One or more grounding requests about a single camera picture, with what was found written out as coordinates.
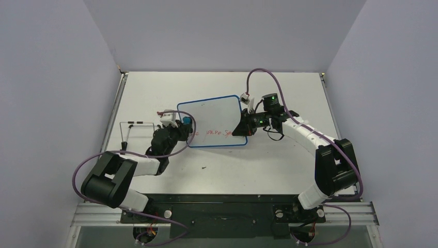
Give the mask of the blue and black eraser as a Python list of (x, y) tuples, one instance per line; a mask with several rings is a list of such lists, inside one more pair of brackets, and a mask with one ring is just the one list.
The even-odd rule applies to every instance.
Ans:
[(189, 116), (184, 116), (184, 117), (182, 118), (182, 123), (183, 123), (184, 125), (191, 125), (191, 124), (192, 124), (192, 119), (191, 119), (191, 117), (189, 117)]

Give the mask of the blue framed whiteboard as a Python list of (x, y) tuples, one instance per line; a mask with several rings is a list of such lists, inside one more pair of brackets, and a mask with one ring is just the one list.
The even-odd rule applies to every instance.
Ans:
[(233, 136), (241, 118), (239, 97), (228, 95), (177, 104), (177, 110), (187, 112), (196, 122), (191, 148), (245, 146), (245, 136)]

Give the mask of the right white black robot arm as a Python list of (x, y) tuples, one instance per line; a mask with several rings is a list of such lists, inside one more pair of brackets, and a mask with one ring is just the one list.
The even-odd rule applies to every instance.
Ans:
[(279, 102), (276, 93), (262, 97), (263, 111), (247, 93), (240, 96), (247, 105), (241, 111), (240, 121), (233, 136), (253, 136), (258, 129), (278, 133), (305, 148), (315, 158), (315, 181), (292, 202), (289, 215), (295, 221), (310, 221), (322, 218), (320, 206), (339, 191), (359, 182), (354, 150), (346, 139), (338, 140), (318, 132), (303, 120), (298, 113), (288, 111)]

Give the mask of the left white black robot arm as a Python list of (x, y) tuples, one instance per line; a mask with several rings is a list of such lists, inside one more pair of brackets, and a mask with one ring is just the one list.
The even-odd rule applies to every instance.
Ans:
[(137, 176), (158, 176), (169, 165), (179, 142), (189, 143), (196, 132), (196, 125), (177, 122), (156, 129), (145, 154), (128, 151), (105, 151), (98, 154), (97, 162), (77, 190), (89, 202), (134, 211), (141, 222), (153, 218), (152, 199), (131, 188)]

